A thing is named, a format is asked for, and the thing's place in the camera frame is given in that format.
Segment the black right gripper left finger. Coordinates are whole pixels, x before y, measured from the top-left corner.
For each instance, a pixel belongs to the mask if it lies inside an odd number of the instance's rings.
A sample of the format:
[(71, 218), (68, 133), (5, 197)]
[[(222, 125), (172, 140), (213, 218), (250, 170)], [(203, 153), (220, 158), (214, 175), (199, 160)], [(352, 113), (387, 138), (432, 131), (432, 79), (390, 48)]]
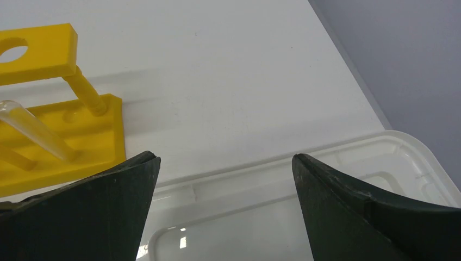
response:
[(63, 187), (1, 202), (1, 260), (136, 260), (160, 164), (145, 151)]

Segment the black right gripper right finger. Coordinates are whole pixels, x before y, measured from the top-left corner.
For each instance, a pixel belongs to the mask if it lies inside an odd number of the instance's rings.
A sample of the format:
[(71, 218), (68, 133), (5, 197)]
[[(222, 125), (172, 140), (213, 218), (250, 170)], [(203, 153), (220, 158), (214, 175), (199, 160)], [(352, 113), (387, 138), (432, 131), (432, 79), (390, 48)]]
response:
[(401, 196), (308, 154), (292, 172), (315, 260), (460, 260), (460, 209)]

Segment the clear glass test tube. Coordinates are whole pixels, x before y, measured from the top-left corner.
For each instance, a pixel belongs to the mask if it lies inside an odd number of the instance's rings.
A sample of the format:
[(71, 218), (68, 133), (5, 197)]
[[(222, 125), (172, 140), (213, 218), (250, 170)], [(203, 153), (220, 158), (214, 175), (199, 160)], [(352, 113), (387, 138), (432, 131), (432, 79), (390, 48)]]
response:
[(75, 160), (77, 152), (19, 103), (1, 101), (1, 120), (56, 158)]

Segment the yellow test tube rack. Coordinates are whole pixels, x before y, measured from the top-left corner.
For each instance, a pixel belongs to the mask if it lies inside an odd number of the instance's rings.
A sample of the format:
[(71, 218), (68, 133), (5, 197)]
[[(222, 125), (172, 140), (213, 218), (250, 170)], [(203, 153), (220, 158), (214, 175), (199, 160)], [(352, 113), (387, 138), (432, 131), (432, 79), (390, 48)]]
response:
[(126, 160), (122, 100), (100, 95), (77, 66), (78, 35), (69, 23), (1, 31), (1, 52), (25, 47), (1, 63), (1, 85), (62, 78), (75, 100), (26, 108), (77, 152), (60, 160), (1, 120), (1, 196), (52, 188)]

